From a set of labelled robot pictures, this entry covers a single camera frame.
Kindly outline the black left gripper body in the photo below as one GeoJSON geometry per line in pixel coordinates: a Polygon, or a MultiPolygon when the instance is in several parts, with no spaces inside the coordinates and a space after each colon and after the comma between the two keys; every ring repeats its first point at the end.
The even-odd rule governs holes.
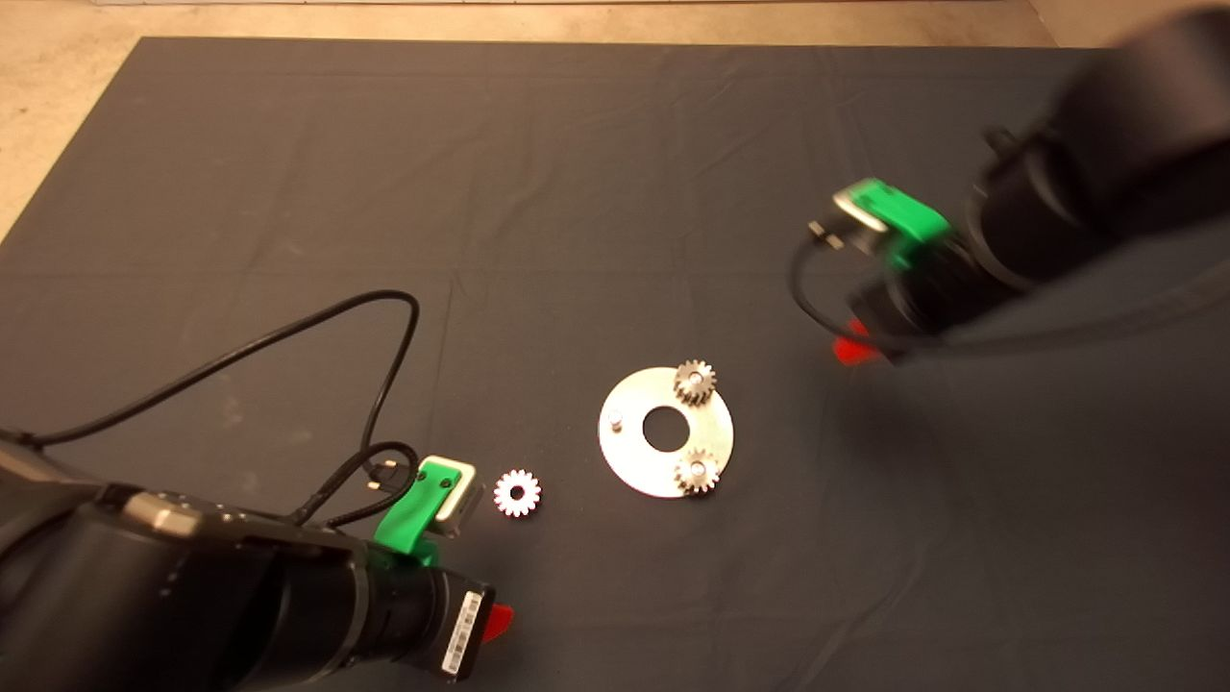
{"type": "Polygon", "coordinates": [[[470,678],[496,604],[490,583],[430,568],[426,633],[413,648],[413,667],[437,678],[470,678]]]}

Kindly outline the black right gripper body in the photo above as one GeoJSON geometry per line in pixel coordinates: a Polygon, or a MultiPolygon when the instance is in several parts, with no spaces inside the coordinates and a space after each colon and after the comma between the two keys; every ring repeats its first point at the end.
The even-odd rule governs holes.
{"type": "Polygon", "coordinates": [[[938,352],[948,328],[948,285],[927,272],[887,273],[849,297],[849,311],[889,363],[938,352]]]}

